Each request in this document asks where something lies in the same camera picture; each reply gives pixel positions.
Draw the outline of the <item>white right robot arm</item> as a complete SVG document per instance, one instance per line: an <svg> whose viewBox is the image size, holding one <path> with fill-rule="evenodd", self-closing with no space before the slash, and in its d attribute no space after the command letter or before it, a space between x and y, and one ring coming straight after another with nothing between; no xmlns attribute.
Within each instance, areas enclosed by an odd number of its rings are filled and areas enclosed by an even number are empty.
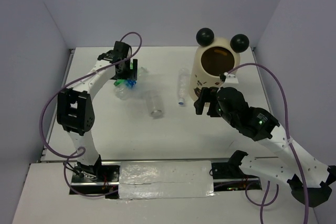
<svg viewBox="0 0 336 224"><path fill-rule="evenodd" d="M249 174L288 185L292 196L309 207L326 202L335 182L335 166L328 166L307 152L294 140L286 139L286 130L279 121L262 108L249 106L241 92L233 87L202 88L194 103L197 115L209 103L207 115L221 117L243 136L273 152L279 166L258 161L250 154L237 150L229 158L228 171L233 177Z"/></svg>

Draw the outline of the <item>clear bottle with blue label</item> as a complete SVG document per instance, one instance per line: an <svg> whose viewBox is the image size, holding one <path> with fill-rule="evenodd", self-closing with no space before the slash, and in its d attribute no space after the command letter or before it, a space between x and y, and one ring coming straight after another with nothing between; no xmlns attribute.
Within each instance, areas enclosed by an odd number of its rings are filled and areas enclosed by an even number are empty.
<svg viewBox="0 0 336 224"><path fill-rule="evenodd" d="M140 67L138 69L137 81L132 81L130 79L127 79L127 82L125 84L119 85L117 87L114 86L115 96L119 98L120 100L128 99L132 95L134 88L144 81L148 73L149 72L147 68Z"/></svg>

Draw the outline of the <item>green plastic bottle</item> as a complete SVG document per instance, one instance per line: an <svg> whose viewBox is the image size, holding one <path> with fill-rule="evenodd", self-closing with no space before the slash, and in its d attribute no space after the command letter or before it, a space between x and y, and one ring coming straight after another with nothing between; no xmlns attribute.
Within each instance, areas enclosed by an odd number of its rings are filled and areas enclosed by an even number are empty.
<svg viewBox="0 0 336 224"><path fill-rule="evenodd" d="M125 84L127 82L126 79L118 79L114 82L114 86L117 87L119 85Z"/></svg>

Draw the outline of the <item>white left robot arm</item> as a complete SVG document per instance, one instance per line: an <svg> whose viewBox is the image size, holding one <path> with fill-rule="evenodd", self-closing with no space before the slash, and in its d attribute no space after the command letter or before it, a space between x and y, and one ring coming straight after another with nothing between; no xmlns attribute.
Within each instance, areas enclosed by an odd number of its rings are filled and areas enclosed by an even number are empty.
<svg viewBox="0 0 336 224"><path fill-rule="evenodd" d="M131 55L130 45L116 41L113 49L98 56L87 77L57 95L57 123L69 134L80 155L77 171L93 182L103 176L103 168L91 132L95 122L92 102L107 81L137 79L137 67L131 68Z"/></svg>

